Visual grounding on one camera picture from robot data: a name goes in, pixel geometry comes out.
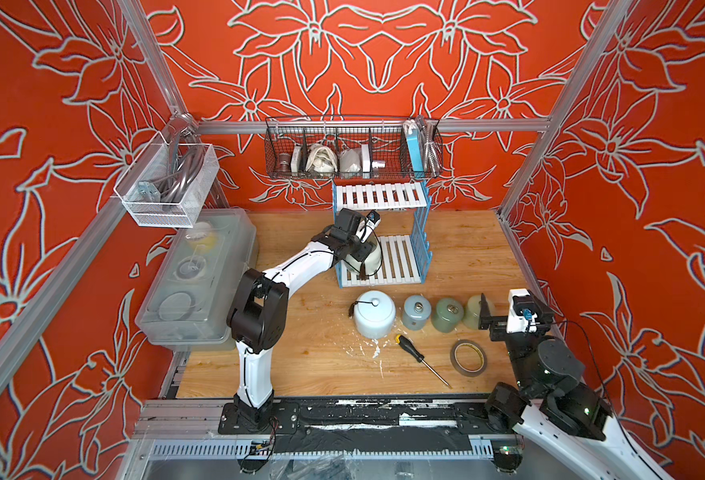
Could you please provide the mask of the blue tea canister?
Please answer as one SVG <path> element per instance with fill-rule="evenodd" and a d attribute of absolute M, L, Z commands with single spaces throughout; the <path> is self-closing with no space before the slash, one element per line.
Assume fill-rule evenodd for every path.
<path fill-rule="evenodd" d="M 402 306 L 402 325 L 411 331 L 422 330 L 431 317 L 431 304 L 422 295 L 406 298 Z"/>

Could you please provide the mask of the cream round jar with tassel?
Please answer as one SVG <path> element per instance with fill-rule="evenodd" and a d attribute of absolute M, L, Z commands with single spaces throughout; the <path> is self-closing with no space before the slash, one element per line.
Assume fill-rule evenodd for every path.
<path fill-rule="evenodd" d="M 382 266 L 382 250 L 377 237 L 371 234 L 362 246 L 346 256 L 344 264 L 358 279 L 374 276 Z"/>

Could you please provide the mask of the yellow tea canister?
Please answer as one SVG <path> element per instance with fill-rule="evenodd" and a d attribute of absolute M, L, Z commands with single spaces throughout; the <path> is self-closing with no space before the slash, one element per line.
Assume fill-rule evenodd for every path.
<path fill-rule="evenodd" d="M 480 324 L 481 300 L 484 297 L 484 294 L 472 295 L 464 306 L 462 323 L 470 330 L 488 330 L 491 326 L 490 323 Z"/>

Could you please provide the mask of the blue white slatted shelf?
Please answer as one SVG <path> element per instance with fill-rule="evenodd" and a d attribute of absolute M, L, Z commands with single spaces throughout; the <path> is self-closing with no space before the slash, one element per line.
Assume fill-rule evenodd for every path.
<path fill-rule="evenodd" d="M 426 183 L 378 183 L 336 185 L 332 188 L 334 213 L 344 208 L 366 213 L 410 211 L 413 225 L 408 235 L 377 236 L 382 266 L 364 277 L 344 262 L 336 266 L 338 285 L 348 287 L 373 287 L 420 284 L 426 280 L 432 260 L 430 244 L 425 232 L 430 199 Z"/>

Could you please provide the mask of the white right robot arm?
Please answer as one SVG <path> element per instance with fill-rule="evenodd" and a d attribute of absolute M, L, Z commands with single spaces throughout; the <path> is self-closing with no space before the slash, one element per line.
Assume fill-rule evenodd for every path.
<path fill-rule="evenodd" d="M 515 376 L 486 399 L 492 429 L 534 442 L 582 479 L 668 478 L 584 382 L 586 367 L 555 335 L 549 306 L 527 289 L 510 290 L 504 314 L 492 314 L 485 297 L 477 306 L 479 329 L 504 343 Z"/>

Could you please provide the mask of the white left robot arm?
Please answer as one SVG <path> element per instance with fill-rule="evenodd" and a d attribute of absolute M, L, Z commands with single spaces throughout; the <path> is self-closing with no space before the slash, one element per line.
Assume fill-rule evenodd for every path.
<path fill-rule="evenodd" d="M 362 214 L 344 208 L 296 255 L 266 271 L 250 269 L 242 274 L 226 324 L 240 362 L 234 406 L 248 423 L 262 428 L 270 421 L 272 349 L 286 329 L 290 297 L 344 260 L 366 262 L 374 250 L 369 240 L 380 221 L 375 210 Z"/>

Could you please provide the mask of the green tea canister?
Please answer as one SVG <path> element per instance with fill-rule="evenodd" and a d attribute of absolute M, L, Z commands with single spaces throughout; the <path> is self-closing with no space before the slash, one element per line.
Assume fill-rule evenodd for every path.
<path fill-rule="evenodd" d="M 444 297 L 438 300 L 431 314 L 431 324 L 441 333 L 452 332 L 464 316 L 463 305 L 456 299 Z"/>

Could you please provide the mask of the pale blue round jar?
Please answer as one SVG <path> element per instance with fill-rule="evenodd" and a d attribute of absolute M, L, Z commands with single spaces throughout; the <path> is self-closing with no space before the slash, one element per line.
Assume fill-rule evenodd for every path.
<path fill-rule="evenodd" d="M 357 332 L 370 340 L 388 336 L 394 326 L 395 314 L 392 298 L 379 290 L 364 292 L 348 308 Z"/>

